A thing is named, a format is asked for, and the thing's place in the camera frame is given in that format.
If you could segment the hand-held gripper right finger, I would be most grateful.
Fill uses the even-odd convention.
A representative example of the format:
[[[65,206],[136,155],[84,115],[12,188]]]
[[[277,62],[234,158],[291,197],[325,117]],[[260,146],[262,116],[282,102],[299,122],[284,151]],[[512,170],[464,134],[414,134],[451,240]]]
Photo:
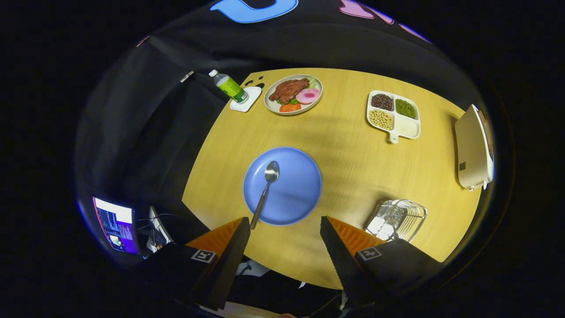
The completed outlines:
[[[443,270],[441,262],[403,239],[381,240],[333,217],[321,218],[320,235],[356,307],[394,302]]]

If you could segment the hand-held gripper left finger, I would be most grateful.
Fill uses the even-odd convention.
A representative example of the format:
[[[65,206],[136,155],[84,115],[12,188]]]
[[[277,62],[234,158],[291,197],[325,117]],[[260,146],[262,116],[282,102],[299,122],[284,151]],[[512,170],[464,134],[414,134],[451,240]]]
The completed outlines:
[[[146,280],[159,295],[223,309],[250,234],[241,217],[186,244],[168,243],[147,259]]]

